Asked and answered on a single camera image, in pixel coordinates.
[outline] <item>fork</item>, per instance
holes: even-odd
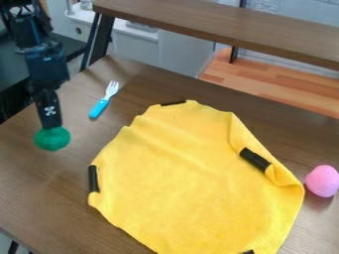
[[[109,99],[119,90],[119,82],[110,81],[106,88],[105,97],[99,99],[95,105],[89,110],[88,117],[91,119],[97,118],[102,111],[107,107]]]

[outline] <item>pink ball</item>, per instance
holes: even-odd
[[[305,182],[310,191],[322,197],[330,197],[339,190],[339,174],[328,165],[316,167]]]

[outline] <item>microfiber cloth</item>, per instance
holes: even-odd
[[[304,196],[235,114],[190,100],[151,106],[92,165],[89,205],[162,254],[274,254]]]

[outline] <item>table surface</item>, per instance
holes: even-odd
[[[87,112],[109,80],[125,86],[97,121]],[[86,204],[87,166],[119,130],[157,103],[195,99],[233,111],[301,181],[315,166],[339,169],[339,121],[163,69],[105,57],[59,91],[71,143],[32,144],[34,106],[0,126],[0,228],[35,253],[152,253]],[[280,254],[337,253],[339,200],[307,193]]]
[[[196,38],[339,69],[339,28],[202,0],[95,0],[94,10]]]

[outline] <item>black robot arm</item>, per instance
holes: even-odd
[[[30,73],[27,90],[44,129],[61,126],[56,90],[69,79],[63,45],[50,37],[51,19],[39,0],[0,0],[1,18],[24,56]]]

